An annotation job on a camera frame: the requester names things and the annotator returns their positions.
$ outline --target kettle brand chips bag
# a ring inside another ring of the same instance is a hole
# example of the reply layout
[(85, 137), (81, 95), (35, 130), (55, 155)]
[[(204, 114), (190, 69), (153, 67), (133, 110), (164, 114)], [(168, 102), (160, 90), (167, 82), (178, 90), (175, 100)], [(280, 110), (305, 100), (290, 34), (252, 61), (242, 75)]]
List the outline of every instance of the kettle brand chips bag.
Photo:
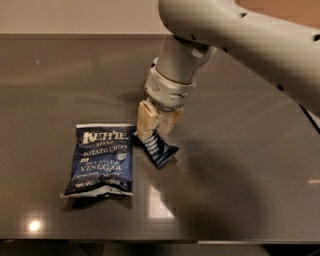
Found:
[(71, 181), (61, 198), (132, 196), (132, 124), (77, 125)]

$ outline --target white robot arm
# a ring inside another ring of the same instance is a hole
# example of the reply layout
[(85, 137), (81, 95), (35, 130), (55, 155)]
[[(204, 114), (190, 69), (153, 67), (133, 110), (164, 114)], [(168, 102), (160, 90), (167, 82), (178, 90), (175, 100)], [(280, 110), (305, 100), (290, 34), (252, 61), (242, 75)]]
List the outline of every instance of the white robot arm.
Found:
[(140, 104), (140, 139), (156, 128), (163, 136), (170, 132), (213, 46), (320, 115), (317, 29), (248, 11), (233, 0), (159, 0), (159, 13), (173, 36), (166, 37), (145, 85), (149, 99)]

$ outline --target table surface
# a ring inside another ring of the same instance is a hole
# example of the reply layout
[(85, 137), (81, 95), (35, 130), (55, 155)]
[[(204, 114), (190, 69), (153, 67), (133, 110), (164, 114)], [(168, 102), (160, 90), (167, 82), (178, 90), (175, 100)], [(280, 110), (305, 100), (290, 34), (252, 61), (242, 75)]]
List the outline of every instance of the table surface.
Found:
[[(60, 199), (75, 125), (131, 122), (161, 40), (0, 40), (0, 238), (320, 241), (320, 137), (299, 106), (217, 51), (130, 199)], [(38, 220), (40, 231), (29, 231)]]

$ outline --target small chip packet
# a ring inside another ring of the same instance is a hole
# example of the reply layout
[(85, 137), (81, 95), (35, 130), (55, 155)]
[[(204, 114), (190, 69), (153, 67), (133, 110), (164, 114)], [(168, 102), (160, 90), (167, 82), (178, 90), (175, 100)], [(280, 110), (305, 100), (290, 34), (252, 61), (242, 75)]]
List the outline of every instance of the small chip packet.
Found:
[(133, 124), (79, 124), (71, 181), (61, 198), (132, 196)]
[(138, 138), (138, 141), (144, 148), (144, 151), (149, 156), (152, 163), (158, 168), (161, 169), (166, 163), (174, 157), (175, 153), (179, 150), (179, 147), (172, 146), (166, 143), (158, 134), (157, 130), (152, 132), (152, 135), (149, 139), (142, 142), (139, 139), (138, 134), (135, 134)]

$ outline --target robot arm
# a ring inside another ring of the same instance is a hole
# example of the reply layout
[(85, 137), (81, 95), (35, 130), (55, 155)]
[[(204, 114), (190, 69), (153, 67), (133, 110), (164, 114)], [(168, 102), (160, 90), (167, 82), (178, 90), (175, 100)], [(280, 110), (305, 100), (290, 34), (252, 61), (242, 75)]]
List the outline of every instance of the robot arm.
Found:
[[(159, 13), (174, 37), (166, 38), (146, 83), (150, 97), (146, 104), (155, 107), (160, 120), (153, 128), (161, 124), (163, 113), (175, 112), (187, 102), (195, 87), (196, 70), (212, 55), (212, 46), (319, 116), (317, 29), (248, 11), (233, 0), (159, 0)], [(140, 131), (147, 131), (145, 128), (140, 125)]]

